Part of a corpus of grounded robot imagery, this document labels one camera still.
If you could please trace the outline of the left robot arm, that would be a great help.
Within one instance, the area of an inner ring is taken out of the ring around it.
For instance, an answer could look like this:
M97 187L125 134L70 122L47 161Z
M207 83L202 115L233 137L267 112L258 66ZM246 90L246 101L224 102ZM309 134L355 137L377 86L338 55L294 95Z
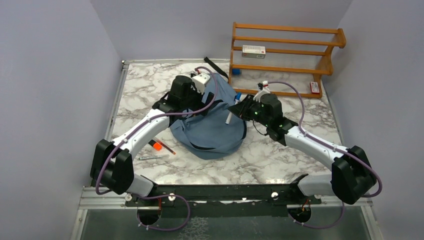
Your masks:
M193 77L178 75L171 89L153 104L139 123L113 140L100 140L95 147L90 170L96 193L130 193L138 195L144 205L155 203L157 191L154 182L135 174L135 156L176 120L187 115L206 115L218 95L217 91L205 93L206 87L217 85L212 73Z

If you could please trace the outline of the red pen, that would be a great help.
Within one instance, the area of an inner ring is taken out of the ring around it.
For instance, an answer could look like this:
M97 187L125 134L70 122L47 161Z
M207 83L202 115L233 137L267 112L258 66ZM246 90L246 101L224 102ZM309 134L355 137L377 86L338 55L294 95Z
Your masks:
M173 151L169 146L167 146L165 143L163 143L161 140L159 140L158 138L155 139L156 142L158 142L160 145L162 145L165 149L167 149L170 153L172 153L173 155L176 155L176 152Z

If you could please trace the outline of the blue student backpack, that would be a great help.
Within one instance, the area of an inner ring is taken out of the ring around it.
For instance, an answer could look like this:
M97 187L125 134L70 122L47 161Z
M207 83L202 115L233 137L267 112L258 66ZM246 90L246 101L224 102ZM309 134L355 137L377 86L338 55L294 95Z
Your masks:
M179 119L170 126L173 137L188 151L203 160L216 160L235 153L247 135L247 124L228 108L241 101L228 84L228 75L208 57L203 59L215 71L217 97L205 116Z

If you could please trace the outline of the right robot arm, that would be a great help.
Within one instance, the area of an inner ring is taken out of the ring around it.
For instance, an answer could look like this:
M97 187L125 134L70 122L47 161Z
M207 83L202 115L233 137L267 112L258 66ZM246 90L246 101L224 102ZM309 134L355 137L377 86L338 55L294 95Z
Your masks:
M253 121L266 128L266 135L283 146L299 150L327 167L331 173L306 175L288 190L289 199L300 204L309 196L336 196L352 205L378 183L368 157L362 148L333 144L303 130L285 117L282 103L271 93L260 101L248 95L230 106L229 111L244 121Z

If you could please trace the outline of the orange black highlighter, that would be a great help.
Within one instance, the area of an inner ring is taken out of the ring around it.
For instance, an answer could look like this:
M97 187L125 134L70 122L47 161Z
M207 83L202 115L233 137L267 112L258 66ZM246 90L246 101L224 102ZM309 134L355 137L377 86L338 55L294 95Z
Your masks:
M151 139L151 140L148 142L148 144L149 144L152 148L154 148L156 151L160 151L160 150L163 148L163 146L162 146L160 143L158 143L157 141L155 141L155 140L153 140L153 139Z

